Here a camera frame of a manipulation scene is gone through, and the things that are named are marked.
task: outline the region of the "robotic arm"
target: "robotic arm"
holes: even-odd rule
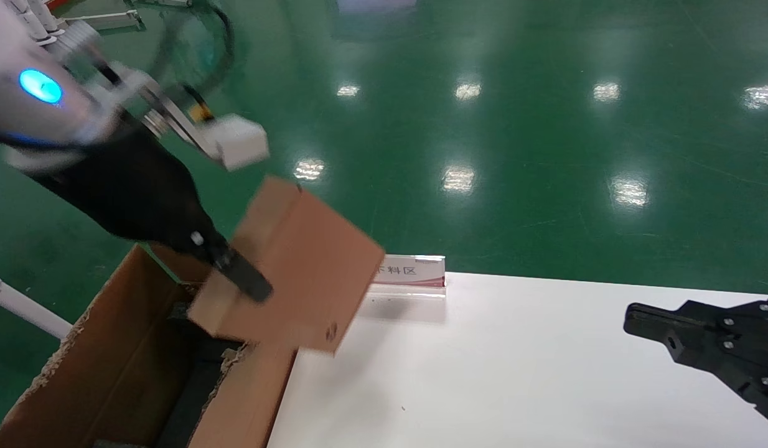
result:
[[[8,145],[6,161],[113,235],[187,253],[254,301],[264,301],[271,284],[217,232],[190,172],[157,136],[173,129],[234,169],[267,156],[265,132],[239,116],[215,119],[207,112],[203,122],[191,122],[148,74],[103,60],[97,40],[78,22],[42,48],[0,0],[0,142]],[[100,74],[77,82],[66,68],[76,57],[87,57]],[[139,100],[148,105],[143,119],[127,112]]]

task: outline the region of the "open cardboard box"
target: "open cardboard box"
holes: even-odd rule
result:
[[[193,259],[154,247],[177,281],[134,246],[6,415],[0,448],[156,445],[194,349],[168,315],[191,300],[189,317],[205,331],[248,343],[222,369],[188,446],[264,447],[297,349],[336,350],[384,251],[314,196],[274,178],[251,202],[233,246],[271,281],[264,304]]]

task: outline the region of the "black cable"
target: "black cable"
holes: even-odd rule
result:
[[[234,29],[232,27],[232,22],[230,21],[230,18],[228,18],[227,14],[216,6],[210,5],[210,10],[215,15],[217,15],[218,18],[221,19],[223,24],[225,51],[221,59],[216,64],[216,68],[214,69],[213,73],[211,73],[210,76],[208,76],[199,84],[197,91],[210,91],[215,88],[225,78],[228,73],[228,69],[231,68],[232,63],[234,62]],[[160,45],[157,48],[157,57],[154,59],[149,73],[160,72],[165,67],[165,63],[167,63],[165,57],[171,54],[170,48],[173,48],[176,35],[179,34],[179,31],[182,29],[184,23],[185,20],[179,20],[175,22],[173,26],[167,28],[166,31],[163,32],[163,40],[160,42]],[[138,124],[136,126],[125,128],[109,139],[100,142],[94,142],[93,144],[80,144],[80,142],[66,142],[65,144],[57,144],[57,142],[40,142],[34,139],[20,139],[3,133],[0,133],[0,144],[7,145],[9,147],[35,151],[99,151],[105,149],[106,147],[130,141],[136,131],[140,130],[140,128],[144,126],[143,122],[140,120],[138,120],[137,123]]]

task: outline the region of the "sign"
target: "sign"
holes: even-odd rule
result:
[[[387,255],[373,283],[444,287],[444,256]]]

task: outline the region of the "white pipe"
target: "white pipe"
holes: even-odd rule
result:
[[[61,340],[72,325],[0,280],[0,306]]]

